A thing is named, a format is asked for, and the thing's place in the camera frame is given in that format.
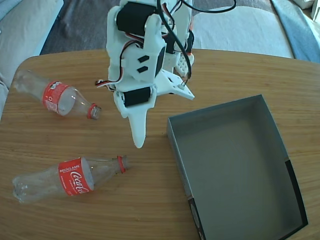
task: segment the empty coca-cola bottle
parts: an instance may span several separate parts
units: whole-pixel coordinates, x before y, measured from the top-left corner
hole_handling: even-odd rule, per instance
[[[122,156],[109,160],[79,157],[39,172],[16,176],[12,180],[13,195],[20,203],[33,203],[49,197],[84,194],[96,190],[127,168],[127,158]]]
[[[88,102],[73,86],[41,77],[30,70],[19,70],[14,87],[19,93],[36,98],[49,110],[61,116],[87,116],[98,119],[101,108]]]

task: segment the open box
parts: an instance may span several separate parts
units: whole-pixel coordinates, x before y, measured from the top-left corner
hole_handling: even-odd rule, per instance
[[[308,224],[262,95],[170,117],[167,133],[201,239],[283,240]]]

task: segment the white 3d-printed robot arm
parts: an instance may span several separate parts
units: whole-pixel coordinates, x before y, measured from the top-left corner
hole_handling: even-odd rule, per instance
[[[186,2],[192,5],[193,0]],[[191,10],[179,0],[161,0],[161,5],[167,22],[168,12],[172,12],[173,31],[189,48],[193,64]],[[186,76],[186,60],[162,25],[157,0],[121,0],[120,6],[113,7],[107,18],[106,49],[110,57],[108,80],[99,81],[97,87],[106,86],[114,92],[118,110],[129,119],[134,144],[141,148],[146,138],[147,111],[155,106],[157,96],[173,93],[194,98],[182,78],[173,74],[175,69]]]

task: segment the white fabric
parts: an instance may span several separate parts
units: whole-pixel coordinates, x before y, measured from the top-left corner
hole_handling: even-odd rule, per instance
[[[63,3],[63,0],[23,0],[0,21],[0,82],[8,89],[18,66],[40,54]],[[0,116],[7,94],[0,91]]]
[[[0,0],[0,21],[22,0]]]
[[[293,0],[301,9],[308,9],[314,4],[315,0]]]
[[[8,90],[7,86],[4,83],[2,83],[0,80],[0,120],[1,120],[2,112],[5,107],[8,92],[9,92],[9,90]]]
[[[265,10],[237,6],[225,13],[200,13],[193,26],[194,48],[294,57],[278,16]]]

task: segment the table top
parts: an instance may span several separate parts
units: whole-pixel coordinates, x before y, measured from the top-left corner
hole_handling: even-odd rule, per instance
[[[135,147],[112,93],[94,85],[107,78],[105,50],[42,55],[22,63],[21,69],[75,86],[103,113],[97,121],[63,118],[10,89],[0,122],[0,239],[198,239],[167,139],[167,119],[257,94],[264,95],[283,137],[309,220],[290,239],[319,239],[320,65],[228,51],[195,50],[194,55],[188,85],[195,99],[158,97],[148,112],[142,149]],[[80,156],[116,155],[127,155],[132,169],[96,192],[31,205],[12,195],[16,175]]]

